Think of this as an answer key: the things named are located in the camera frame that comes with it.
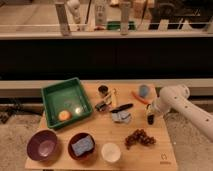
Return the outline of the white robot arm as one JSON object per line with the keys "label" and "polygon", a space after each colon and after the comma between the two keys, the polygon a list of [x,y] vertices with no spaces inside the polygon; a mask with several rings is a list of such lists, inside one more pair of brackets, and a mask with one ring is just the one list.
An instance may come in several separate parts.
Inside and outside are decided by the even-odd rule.
{"label": "white robot arm", "polygon": [[184,84],[163,87],[159,96],[147,107],[146,115],[158,117],[174,109],[213,142],[213,115],[191,103],[189,96],[190,90]]}

